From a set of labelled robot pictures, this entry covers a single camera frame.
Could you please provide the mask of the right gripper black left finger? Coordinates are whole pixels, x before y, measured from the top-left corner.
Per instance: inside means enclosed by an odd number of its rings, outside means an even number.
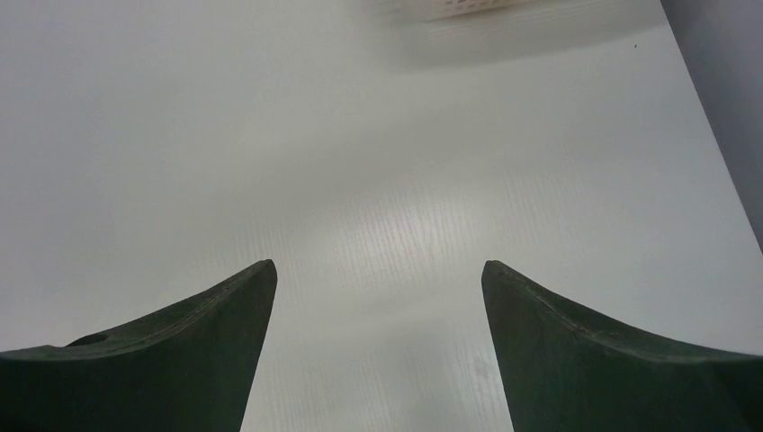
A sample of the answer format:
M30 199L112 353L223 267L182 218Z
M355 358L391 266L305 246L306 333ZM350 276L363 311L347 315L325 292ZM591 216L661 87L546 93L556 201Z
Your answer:
M276 285L267 259L66 346L4 351L2 430L240 430Z

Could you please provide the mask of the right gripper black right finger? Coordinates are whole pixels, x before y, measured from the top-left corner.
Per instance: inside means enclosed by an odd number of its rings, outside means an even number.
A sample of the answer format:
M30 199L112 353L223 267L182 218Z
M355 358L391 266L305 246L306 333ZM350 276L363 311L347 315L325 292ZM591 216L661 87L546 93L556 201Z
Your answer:
M499 261L481 286L515 430L761 430L760 356L635 328Z

